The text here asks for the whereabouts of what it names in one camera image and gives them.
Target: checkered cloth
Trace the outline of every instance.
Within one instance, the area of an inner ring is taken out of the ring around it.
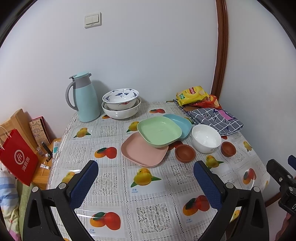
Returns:
[[[186,114],[195,125],[204,124],[213,127],[221,136],[226,136],[238,132],[244,124],[224,109],[200,108],[192,111],[185,111],[181,106],[179,108]]]

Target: silver screw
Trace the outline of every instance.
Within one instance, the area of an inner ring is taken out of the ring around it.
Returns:
[[[61,183],[60,185],[59,185],[59,189],[64,189],[66,187],[66,183]]]
[[[38,187],[33,187],[32,188],[32,192],[37,192],[38,191]]]
[[[232,189],[233,188],[233,184],[232,183],[226,183],[226,187],[229,188],[229,189]]]
[[[260,192],[260,188],[259,187],[254,187],[254,191],[255,192]]]

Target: blue gripper pad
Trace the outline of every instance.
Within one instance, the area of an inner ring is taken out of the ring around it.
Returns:
[[[194,163],[193,174],[207,197],[211,207],[219,211],[222,207],[221,193],[198,161]]]
[[[296,170],[296,158],[293,155],[288,157],[288,164]]]
[[[81,206],[92,184],[98,176],[99,166],[95,161],[91,162],[91,165],[85,171],[84,175],[79,179],[76,186],[70,193],[70,207],[72,210]]]

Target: tablecloth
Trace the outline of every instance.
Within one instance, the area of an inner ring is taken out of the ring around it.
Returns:
[[[67,173],[79,172],[89,160],[98,163],[99,174],[82,206],[75,210],[95,240],[198,240],[217,210],[195,205],[204,195],[193,175],[197,160],[214,158],[219,166],[211,171],[237,188],[251,189],[255,185],[263,191],[268,184],[270,175],[265,166],[242,134],[236,132],[222,139],[235,146],[234,156],[223,156],[220,148],[211,154],[196,151],[195,160],[184,164],[172,149],[158,166],[148,169],[157,177],[155,181],[133,186],[141,167],[123,157],[121,144],[135,133],[137,122],[167,113],[186,118],[173,102],[142,103],[139,112],[125,120],[111,119],[104,113],[89,123],[80,122],[77,114],[72,117],[53,160],[47,188],[55,188]],[[192,137],[189,135],[182,143],[192,146]],[[56,209],[52,211],[61,233],[69,238]]]

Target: small terracotta bowl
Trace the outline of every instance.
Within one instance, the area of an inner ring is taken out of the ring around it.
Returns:
[[[236,154],[237,150],[232,143],[224,141],[221,145],[221,152],[224,156],[231,157]]]
[[[179,145],[175,148],[175,156],[180,162],[191,162],[195,155],[195,150],[189,145]]]

